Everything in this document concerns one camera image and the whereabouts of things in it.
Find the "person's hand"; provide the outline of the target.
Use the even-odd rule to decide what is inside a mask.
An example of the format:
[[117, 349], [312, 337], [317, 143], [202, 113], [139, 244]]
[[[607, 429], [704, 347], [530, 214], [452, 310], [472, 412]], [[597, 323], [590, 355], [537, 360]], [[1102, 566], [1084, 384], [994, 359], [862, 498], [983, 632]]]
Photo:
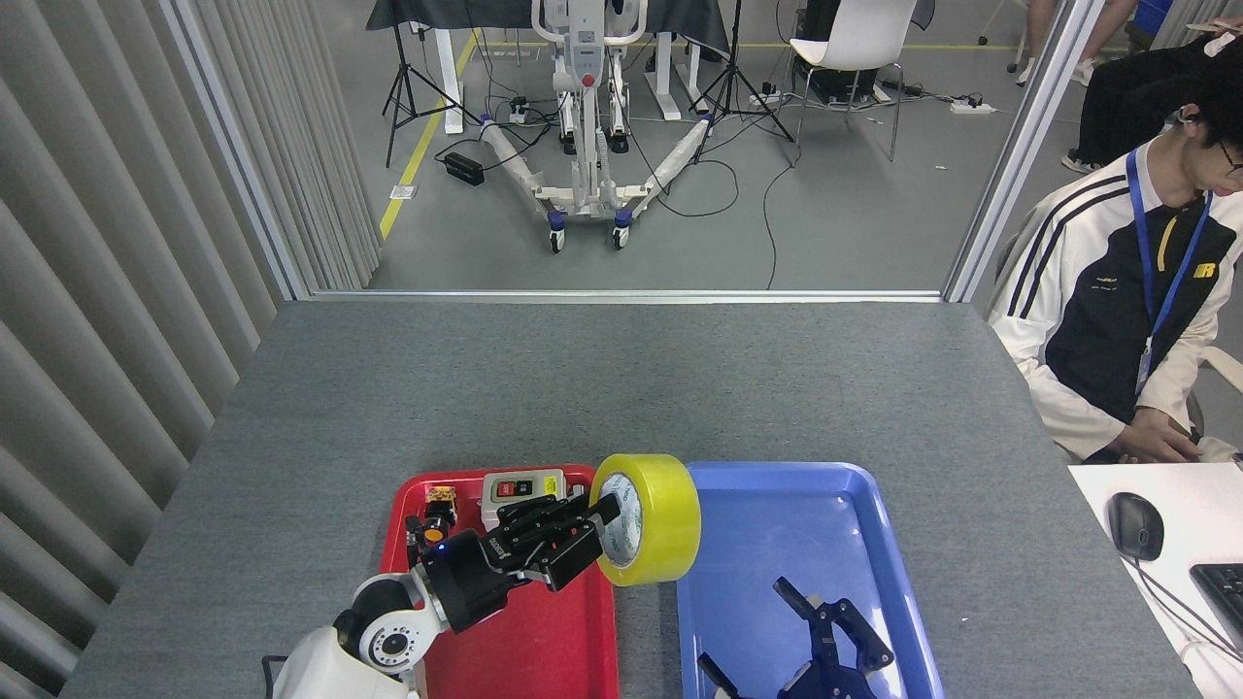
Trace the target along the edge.
[[1203, 454], [1172, 415], [1151, 407], [1139, 407], [1106, 450], [1119, 463], [1197, 463]]

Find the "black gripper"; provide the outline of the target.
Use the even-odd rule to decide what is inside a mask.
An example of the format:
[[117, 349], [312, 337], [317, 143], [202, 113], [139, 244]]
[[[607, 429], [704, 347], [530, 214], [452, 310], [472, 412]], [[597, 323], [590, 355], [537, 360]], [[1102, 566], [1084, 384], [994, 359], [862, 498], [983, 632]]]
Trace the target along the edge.
[[562, 499], [543, 495], [501, 506], [493, 537], [503, 546], [537, 546], [525, 562], [523, 580], [488, 566], [488, 545], [479, 532], [467, 529], [423, 550], [429, 591], [438, 598], [452, 632], [462, 633], [505, 608], [510, 591], [520, 585], [537, 581], [549, 592], [571, 585], [602, 553], [598, 529], [579, 527], [594, 515], [608, 525], [619, 512], [617, 495], [605, 495], [594, 505], [583, 494]]
[[[822, 599], [815, 602], [796, 590], [786, 577], [778, 577], [773, 588], [797, 616], [808, 622], [810, 636], [810, 659], [796, 670], [776, 697], [871, 698], [873, 690], [864, 674], [892, 664], [895, 653], [861, 611], [848, 598], [833, 603]], [[855, 668], [840, 664], [834, 627], [840, 628], [856, 648]], [[696, 655], [696, 665], [711, 687], [711, 698], [743, 698], [735, 682], [728, 679], [723, 668], [709, 653]]]

